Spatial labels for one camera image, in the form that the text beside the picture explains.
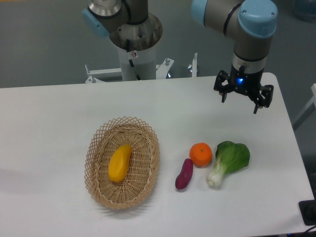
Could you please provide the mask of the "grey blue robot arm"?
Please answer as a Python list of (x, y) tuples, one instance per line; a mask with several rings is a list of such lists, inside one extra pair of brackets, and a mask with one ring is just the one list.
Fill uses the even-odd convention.
[[(214, 90), (225, 100), (231, 92), (250, 98), (255, 109), (269, 107), (274, 87), (261, 85), (273, 34), (277, 7), (271, 0), (195, 0), (192, 17), (234, 40), (231, 71), (220, 71)], [(150, 50), (160, 41), (160, 20), (148, 10), (146, 0), (91, 0), (82, 11), (88, 27), (109, 37), (123, 53), (124, 80), (156, 79), (156, 58)]]

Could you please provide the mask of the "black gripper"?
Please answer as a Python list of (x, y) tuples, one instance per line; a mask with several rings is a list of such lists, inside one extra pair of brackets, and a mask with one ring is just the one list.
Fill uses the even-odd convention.
[(261, 85), (262, 74), (263, 70), (250, 74), (244, 70), (240, 75), (239, 70), (232, 65), (230, 75), (224, 70), (218, 73), (215, 79), (214, 90), (221, 95), (222, 103), (226, 101), (227, 94), (233, 91), (249, 96), (255, 104), (253, 113), (257, 114), (259, 109), (270, 106), (274, 92), (273, 85)]

